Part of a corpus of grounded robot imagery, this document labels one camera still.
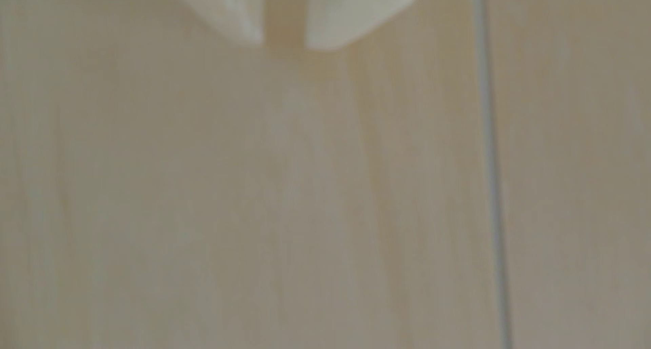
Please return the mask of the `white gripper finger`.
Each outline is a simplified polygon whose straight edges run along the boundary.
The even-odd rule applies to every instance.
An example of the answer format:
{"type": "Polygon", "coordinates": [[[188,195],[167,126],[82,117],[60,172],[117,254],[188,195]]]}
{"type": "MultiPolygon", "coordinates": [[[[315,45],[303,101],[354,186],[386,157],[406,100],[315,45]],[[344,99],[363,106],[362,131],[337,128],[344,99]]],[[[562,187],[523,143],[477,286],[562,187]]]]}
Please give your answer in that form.
{"type": "Polygon", "coordinates": [[[230,41],[264,45],[264,0],[180,0],[200,20],[230,41]]]}
{"type": "Polygon", "coordinates": [[[305,47],[333,51],[371,33],[416,0],[308,0],[305,47]]]}

